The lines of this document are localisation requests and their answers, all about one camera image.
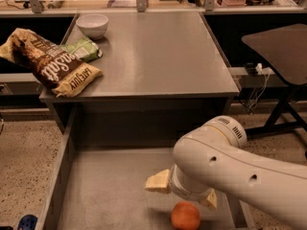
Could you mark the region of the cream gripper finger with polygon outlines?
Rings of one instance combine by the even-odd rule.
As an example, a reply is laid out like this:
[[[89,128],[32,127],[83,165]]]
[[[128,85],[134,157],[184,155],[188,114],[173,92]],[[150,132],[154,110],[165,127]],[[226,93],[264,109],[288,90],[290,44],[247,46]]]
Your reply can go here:
[[[158,172],[147,178],[145,189],[149,192],[168,194],[170,193],[169,179],[170,179],[169,169]]]
[[[204,199],[201,199],[199,204],[210,210],[216,210],[218,206],[218,199],[215,190],[210,189],[208,195]]]

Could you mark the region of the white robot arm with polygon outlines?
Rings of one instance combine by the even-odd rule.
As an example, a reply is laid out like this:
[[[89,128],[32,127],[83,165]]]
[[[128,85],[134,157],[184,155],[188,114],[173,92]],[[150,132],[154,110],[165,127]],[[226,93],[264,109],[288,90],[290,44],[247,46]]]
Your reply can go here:
[[[307,167],[247,152],[246,143],[235,119],[217,116],[178,139],[174,166],[150,176],[145,189],[205,206],[218,190],[307,230]]]

